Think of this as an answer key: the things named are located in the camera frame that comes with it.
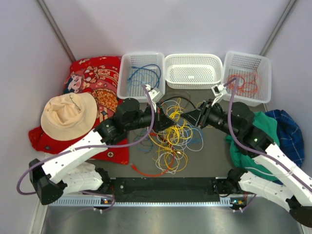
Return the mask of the red patterned cloth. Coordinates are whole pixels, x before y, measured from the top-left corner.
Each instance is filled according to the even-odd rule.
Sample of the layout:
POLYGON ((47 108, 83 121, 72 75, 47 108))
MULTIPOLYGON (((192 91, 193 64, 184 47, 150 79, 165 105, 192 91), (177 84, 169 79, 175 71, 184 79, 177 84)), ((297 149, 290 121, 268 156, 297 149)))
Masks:
MULTIPOLYGON (((93 96, 97 103, 97 119, 92 129, 112 117, 116 111, 119 104, 116 95, 119 69, 119 57, 85 58, 74 62, 70 67, 70 75, 64 83, 62 95, 90 93, 93 96)), ((35 150, 55 155, 87 134, 73 140, 59 141, 50 138, 40 125, 28 135, 35 150)))

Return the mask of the white mesh basket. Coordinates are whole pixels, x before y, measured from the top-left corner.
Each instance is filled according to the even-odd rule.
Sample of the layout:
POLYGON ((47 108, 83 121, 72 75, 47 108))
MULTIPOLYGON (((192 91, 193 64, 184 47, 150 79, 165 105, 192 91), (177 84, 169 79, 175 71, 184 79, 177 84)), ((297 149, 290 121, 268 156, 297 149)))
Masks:
POLYGON ((121 57, 117 97, 134 98, 139 102, 147 102, 143 84, 158 88, 165 93, 165 56, 157 52, 135 52, 121 57))
POLYGON ((251 107, 267 104, 272 96, 272 62, 269 58, 229 51, 226 53, 221 82, 238 79, 234 102, 251 107))

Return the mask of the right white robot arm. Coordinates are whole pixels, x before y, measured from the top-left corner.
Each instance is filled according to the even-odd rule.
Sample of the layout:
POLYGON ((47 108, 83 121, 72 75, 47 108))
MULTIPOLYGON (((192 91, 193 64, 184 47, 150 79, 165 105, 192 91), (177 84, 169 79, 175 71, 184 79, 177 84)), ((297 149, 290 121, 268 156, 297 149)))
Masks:
POLYGON ((237 148, 268 169, 281 184, 268 181, 243 168, 228 174, 228 188, 266 198, 279 205, 301 225, 312 226, 312 178, 291 161, 277 143, 253 124, 254 112, 242 102, 231 103, 227 112, 211 100, 181 115, 194 127, 212 126, 232 136, 237 148))

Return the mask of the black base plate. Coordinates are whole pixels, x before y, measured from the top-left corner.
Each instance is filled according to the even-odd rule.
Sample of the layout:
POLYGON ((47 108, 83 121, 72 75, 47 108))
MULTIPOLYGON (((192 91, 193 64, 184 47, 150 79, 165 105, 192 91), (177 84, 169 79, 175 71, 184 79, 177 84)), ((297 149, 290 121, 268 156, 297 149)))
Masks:
POLYGON ((214 182, 211 177, 118 177, 107 190, 90 192, 113 194, 117 202, 217 201, 214 182))

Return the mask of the green jersey shirt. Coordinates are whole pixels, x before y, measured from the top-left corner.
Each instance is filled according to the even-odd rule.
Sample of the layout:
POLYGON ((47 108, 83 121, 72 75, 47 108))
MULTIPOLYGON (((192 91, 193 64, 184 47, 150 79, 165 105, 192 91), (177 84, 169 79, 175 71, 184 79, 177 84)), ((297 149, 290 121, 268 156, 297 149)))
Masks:
MULTIPOLYGON (((277 136, 277 121, 274 118, 265 115, 264 112, 255 112, 253 124, 267 133, 277 145, 280 145, 277 136)), ((273 176, 267 168, 255 163, 249 156, 242 154, 235 145, 235 141, 231 135, 227 135, 225 141, 230 144, 230 157, 235 167, 246 168, 256 176, 282 185, 282 182, 273 176)))

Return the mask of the middle white perforated basket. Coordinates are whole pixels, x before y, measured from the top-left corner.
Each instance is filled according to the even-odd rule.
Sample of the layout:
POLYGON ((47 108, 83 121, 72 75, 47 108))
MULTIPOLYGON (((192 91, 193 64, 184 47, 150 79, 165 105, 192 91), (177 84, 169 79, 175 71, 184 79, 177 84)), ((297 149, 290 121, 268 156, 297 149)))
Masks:
POLYGON ((172 89, 210 89, 222 78, 223 64, 213 54, 171 54, 165 58, 165 80, 172 89))

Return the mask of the left white mesh basket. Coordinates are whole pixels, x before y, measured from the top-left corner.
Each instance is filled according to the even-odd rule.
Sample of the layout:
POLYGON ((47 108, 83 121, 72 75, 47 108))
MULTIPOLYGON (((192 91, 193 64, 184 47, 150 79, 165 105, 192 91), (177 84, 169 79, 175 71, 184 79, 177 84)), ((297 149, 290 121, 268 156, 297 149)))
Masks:
POLYGON ((157 52, 135 52, 121 57, 117 97, 134 98, 139 102, 147 102, 143 84, 158 88, 165 93, 165 56, 157 52))

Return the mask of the beige bucket hat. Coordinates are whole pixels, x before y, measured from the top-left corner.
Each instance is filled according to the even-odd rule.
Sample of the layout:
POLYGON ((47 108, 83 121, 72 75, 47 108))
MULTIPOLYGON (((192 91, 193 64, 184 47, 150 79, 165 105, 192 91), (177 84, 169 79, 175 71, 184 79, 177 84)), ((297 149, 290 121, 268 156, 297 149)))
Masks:
POLYGON ((40 124, 50 138, 69 141, 93 128, 97 112, 97 103, 90 93, 67 93, 46 103, 40 124))

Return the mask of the right white mesh basket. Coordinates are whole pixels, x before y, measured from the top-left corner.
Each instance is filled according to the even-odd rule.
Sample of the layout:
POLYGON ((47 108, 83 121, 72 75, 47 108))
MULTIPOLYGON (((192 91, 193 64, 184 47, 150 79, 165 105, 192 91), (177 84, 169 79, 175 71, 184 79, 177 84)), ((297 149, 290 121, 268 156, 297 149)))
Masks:
POLYGON ((221 82, 238 79, 234 102, 251 107, 267 104, 272 96, 272 62, 269 58, 229 51, 226 53, 221 82))

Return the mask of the white cloth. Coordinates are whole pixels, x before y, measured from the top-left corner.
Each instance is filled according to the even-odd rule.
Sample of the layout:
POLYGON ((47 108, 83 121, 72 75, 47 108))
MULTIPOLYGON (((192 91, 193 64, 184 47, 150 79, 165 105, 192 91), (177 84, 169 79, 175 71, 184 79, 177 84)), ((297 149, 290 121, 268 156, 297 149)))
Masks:
POLYGON ((75 153, 71 152, 53 158, 56 155, 46 153, 46 161, 42 167, 46 174, 55 176, 57 174, 67 175, 67 174, 80 174, 87 173, 95 170, 95 165, 82 160, 76 160, 75 153))

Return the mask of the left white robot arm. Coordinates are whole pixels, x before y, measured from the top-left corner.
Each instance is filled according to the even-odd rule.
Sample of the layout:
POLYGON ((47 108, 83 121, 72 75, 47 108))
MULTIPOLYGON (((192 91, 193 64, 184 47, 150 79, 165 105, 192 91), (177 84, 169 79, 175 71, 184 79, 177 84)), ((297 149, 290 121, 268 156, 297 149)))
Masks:
POLYGON ((30 181, 41 204, 48 205, 65 194, 86 190, 106 193, 111 180, 104 169, 72 174, 71 171, 108 146, 118 145, 131 130, 148 128, 154 132, 174 126, 175 121, 165 115, 159 104, 148 105, 145 111, 133 98, 125 99, 114 115, 102 121, 71 148, 49 161, 35 159, 29 163, 30 181))

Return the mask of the blue plaid cloth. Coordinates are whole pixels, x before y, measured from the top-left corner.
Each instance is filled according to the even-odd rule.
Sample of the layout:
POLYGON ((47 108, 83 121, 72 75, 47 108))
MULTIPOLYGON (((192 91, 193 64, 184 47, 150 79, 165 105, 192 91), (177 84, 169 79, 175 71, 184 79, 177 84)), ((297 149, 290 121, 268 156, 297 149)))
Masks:
POLYGON ((304 139, 298 124, 285 110, 272 110, 265 115, 277 121, 277 137, 280 149, 298 167, 301 167, 304 159, 304 139))

